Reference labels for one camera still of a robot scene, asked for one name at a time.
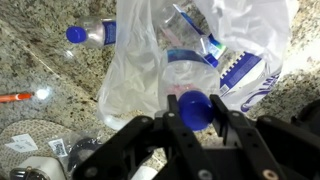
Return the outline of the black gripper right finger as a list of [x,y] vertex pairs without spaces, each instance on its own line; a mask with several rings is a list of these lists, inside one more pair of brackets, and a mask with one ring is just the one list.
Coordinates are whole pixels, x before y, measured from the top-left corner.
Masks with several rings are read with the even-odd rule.
[[209,150],[221,180],[319,180],[319,137],[263,115],[252,121],[212,95],[213,126],[223,140]]

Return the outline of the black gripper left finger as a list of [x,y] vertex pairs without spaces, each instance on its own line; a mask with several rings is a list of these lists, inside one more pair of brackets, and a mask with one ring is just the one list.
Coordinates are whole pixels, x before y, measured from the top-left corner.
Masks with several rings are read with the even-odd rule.
[[153,180],[217,180],[205,149],[184,125],[174,95],[167,110],[151,118],[136,116],[72,173],[73,180],[130,180],[154,151],[163,149],[167,163]]

